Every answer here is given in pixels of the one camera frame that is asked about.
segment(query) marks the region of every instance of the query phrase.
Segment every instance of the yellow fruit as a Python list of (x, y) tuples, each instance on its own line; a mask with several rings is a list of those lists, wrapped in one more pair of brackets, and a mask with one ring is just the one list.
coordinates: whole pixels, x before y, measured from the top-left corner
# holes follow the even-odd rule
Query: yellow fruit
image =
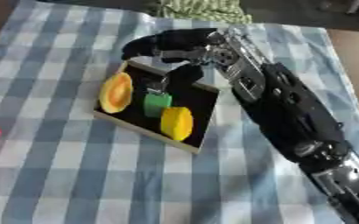
[(163, 110), (160, 130), (174, 140), (182, 141), (192, 134), (194, 119), (188, 108), (172, 107)]
[(132, 78), (127, 73), (117, 73), (103, 83), (99, 102), (107, 113), (118, 113), (130, 105), (132, 93)]

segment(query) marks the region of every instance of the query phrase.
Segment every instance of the wooden tray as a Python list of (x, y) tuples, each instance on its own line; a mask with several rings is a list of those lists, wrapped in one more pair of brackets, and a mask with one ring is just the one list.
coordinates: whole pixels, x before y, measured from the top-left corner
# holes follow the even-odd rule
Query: wooden tray
[(97, 101), (94, 109), (96, 117), (112, 121), (119, 126), (156, 138), (180, 149), (193, 153), (200, 152), (218, 98), (219, 89), (201, 83), (194, 83), (191, 87), (184, 88), (183, 91), (181, 89), (176, 92), (177, 94), (172, 95), (172, 106), (187, 107), (192, 111), (194, 117), (194, 129), (191, 136), (179, 142), (160, 132), (159, 118), (144, 116), (145, 83), (151, 80), (159, 80), (164, 72), (135, 61), (124, 62), (117, 72), (126, 72), (132, 78), (134, 88), (132, 103), (120, 113), (108, 114), (102, 110), (99, 101)]

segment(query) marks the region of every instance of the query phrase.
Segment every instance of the robotic arm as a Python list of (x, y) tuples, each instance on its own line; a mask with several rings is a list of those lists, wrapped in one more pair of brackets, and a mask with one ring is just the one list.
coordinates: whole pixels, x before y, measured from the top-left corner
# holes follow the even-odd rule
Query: robotic arm
[(280, 63), (272, 64), (236, 29), (164, 31), (136, 39), (123, 59), (157, 56), (190, 63), (171, 71), (171, 81), (195, 81), (212, 64), (262, 133), (298, 164), (346, 223), (359, 223), (359, 157), (316, 95)]

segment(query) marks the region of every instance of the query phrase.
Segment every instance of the checkered tablecloth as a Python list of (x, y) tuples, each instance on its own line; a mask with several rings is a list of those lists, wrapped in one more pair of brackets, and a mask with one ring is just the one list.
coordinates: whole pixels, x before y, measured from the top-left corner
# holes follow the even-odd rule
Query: checkered tablecloth
[[(125, 43), (212, 26), (225, 24), (21, 1), (0, 33), (0, 222), (340, 223), (216, 71), (206, 69), (204, 81), (222, 93), (198, 156), (92, 116)], [(345, 122), (359, 153), (359, 104), (326, 31), (240, 28)]]

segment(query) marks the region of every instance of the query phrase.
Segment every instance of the green cube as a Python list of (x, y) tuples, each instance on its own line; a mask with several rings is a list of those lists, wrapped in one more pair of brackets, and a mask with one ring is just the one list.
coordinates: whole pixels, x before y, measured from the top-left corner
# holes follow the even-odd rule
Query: green cube
[(172, 106), (169, 94), (147, 94), (144, 98), (144, 114), (148, 117), (159, 118), (165, 108)]

